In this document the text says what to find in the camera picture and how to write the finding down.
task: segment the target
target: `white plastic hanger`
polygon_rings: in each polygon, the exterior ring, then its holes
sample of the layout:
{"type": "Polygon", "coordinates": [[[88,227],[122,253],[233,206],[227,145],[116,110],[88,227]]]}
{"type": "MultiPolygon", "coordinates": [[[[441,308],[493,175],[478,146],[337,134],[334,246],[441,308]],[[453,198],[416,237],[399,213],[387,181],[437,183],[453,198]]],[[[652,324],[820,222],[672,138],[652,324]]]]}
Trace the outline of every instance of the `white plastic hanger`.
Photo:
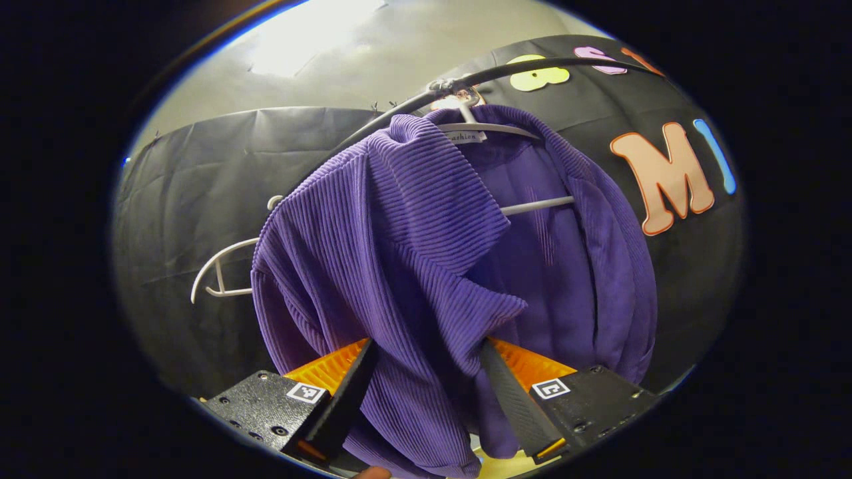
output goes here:
{"type": "MultiPolygon", "coordinates": [[[[541,138],[533,135],[532,133],[522,130],[520,128],[516,128],[514,126],[507,126],[503,124],[490,124],[490,123],[477,123],[476,118],[474,118],[473,113],[470,112],[469,103],[472,101],[460,101],[458,109],[461,111],[462,116],[465,119],[465,123],[450,123],[450,124],[440,124],[438,125],[438,129],[441,131],[497,131],[502,133],[513,133],[517,135],[528,136],[534,138],[536,140],[541,140],[541,138]]],[[[267,202],[267,210],[272,211],[275,205],[281,201],[284,197],[281,195],[273,196],[267,202]]],[[[523,203],[520,205],[512,205],[505,206],[500,208],[500,212],[504,214],[504,216],[512,216],[517,215],[518,213],[526,213],[527,211],[535,211],[542,210],[543,208],[550,208],[553,206],[559,205],[567,205],[569,203],[574,202],[573,196],[563,196],[561,198],[553,198],[553,199],[543,199],[541,201],[533,201],[532,203],[523,203]]],[[[251,288],[245,288],[241,290],[231,290],[228,291],[225,289],[225,282],[222,279],[222,265],[220,260],[222,257],[236,251],[240,248],[245,248],[246,246],[256,245],[260,238],[252,238],[247,239],[245,241],[240,241],[239,243],[234,243],[233,245],[228,246],[227,248],[217,252],[213,257],[211,257],[207,263],[201,268],[198,275],[195,276],[195,281],[193,282],[193,289],[189,293],[189,300],[195,304],[195,292],[198,290],[199,282],[201,278],[207,273],[207,270],[213,266],[216,266],[216,278],[219,280],[219,291],[214,290],[213,288],[207,286],[205,290],[212,296],[215,297],[228,297],[228,296],[242,296],[244,294],[251,294],[251,288]]]]}

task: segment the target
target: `black metal rod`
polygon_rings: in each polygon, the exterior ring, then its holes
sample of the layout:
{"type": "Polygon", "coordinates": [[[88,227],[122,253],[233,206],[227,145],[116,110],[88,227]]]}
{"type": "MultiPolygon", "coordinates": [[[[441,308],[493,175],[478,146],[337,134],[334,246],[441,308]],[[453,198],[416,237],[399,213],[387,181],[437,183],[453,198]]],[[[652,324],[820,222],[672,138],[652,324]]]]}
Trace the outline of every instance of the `black metal rod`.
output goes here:
{"type": "Polygon", "coordinates": [[[467,89],[472,85],[483,84],[502,77],[508,77],[516,73],[530,72],[532,70],[541,70],[543,68],[553,68],[556,66],[618,66],[638,72],[646,72],[652,75],[663,78],[656,72],[652,72],[647,68],[622,61],[601,60],[598,58],[577,58],[575,56],[557,56],[554,58],[543,58],[540,60],[519,61],[517,63],[509,63],[508,65],[495,66],[482,70],[481,72],[472,73],[458,79],[438,80],[432,83],[432,86],[420,95],[411,98],[399,106],[388,110],[379,117],[373,119],[363,128],[355,131],[346,140],[343,140],[328,154],[326,160],[333,158],[348,147],[351,147],[358,141],[367,138],[369,135],[387,127],[390,124],[390,119],[394,115],[416,112],[418,109],[427,106],[435,100],[439,100],[447,95],[456,94],[458,91],[467,89]]]}

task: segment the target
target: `letter m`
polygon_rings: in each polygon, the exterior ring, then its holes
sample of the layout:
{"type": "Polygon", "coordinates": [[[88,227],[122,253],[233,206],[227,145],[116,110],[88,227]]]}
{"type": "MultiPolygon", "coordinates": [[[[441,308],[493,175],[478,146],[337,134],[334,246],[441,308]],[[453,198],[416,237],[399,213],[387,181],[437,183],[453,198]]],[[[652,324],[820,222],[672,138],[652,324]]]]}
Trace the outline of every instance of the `letter m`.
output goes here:
{"type": "Polygon", "coordinates": [[[663,195],[681,219],[687,217],[687,207],[693,213],[703,213],[714,201],[687,132],[680,124],[667,123],[663,125],[663,137],[668,158],[638,133],[619,136],[609,145],[633,169],[647,214],[642,231],[648,236],[663,233],[675,223],[674,215],[665,208],[663,195]]]}

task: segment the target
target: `human hand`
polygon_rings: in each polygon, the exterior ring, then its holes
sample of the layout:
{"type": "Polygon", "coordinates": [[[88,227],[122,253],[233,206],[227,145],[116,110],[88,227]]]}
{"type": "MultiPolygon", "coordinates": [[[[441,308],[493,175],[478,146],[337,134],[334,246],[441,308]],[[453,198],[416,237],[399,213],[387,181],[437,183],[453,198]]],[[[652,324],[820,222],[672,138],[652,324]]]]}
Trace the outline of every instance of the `human hand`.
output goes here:
{"type": "Polygon", "coordinates": [[[361,471],[352,479],[390,479],[390,471],[374,465],[361,471]]]}

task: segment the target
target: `purple corduroy jacket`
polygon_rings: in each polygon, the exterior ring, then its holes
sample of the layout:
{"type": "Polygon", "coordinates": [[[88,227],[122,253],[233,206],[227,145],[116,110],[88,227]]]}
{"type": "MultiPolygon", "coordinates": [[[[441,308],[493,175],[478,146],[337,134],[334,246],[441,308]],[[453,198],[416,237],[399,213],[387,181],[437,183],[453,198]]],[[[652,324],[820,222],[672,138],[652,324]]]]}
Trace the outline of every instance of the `purple corduroy jacket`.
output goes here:
{"type": "Polygon", "coordinates": [[[494,336],[638,383],[656,327],[653,267],[627,200],[541,121],[498,105],[456,144],[457,110],[397,115],[275,207],[251,271],[269,353],[286,373],[370,337],[379,362],[344,447],[398,477],[476,477],[518,443],[478,360],[494,336]],[[507,218],[503,206],[572,195],[507,218]]]}

